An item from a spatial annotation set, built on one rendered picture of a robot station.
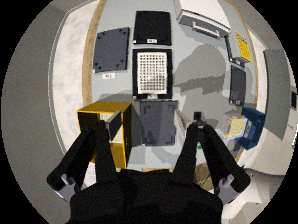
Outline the yellow bin with label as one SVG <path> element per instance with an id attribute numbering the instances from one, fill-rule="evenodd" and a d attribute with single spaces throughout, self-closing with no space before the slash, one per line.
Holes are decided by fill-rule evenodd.
<path id="1" fill-rule="evenodd" d="M 100 113 L 114 114 L 118 110 L 122 111 L 123 143 L 109 142 L 114 164 L 117 169 L 127 169 L 132 149 L 131 107 L 132 103 L 126 102 L 94 102 L 77 110 L 80 133 L 86 127 L 92 127 L 93 130 L 96 130 L 96 121 L 100 120 Z"/>

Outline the dark blue open bin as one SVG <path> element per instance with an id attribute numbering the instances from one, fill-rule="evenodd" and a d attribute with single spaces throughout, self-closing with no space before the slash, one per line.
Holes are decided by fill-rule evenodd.
<path id="1" fill-rule="evenodd" d="M 258 114 L 254 112 L 253 108 L 242 107 L 241 115 L 244 115 L 248 120 L 243 136 L 235 138 L 234 140 L 236 140 L 243 148 L 249 150 L 257 146 L 259 142 L 266 114 Z"/>

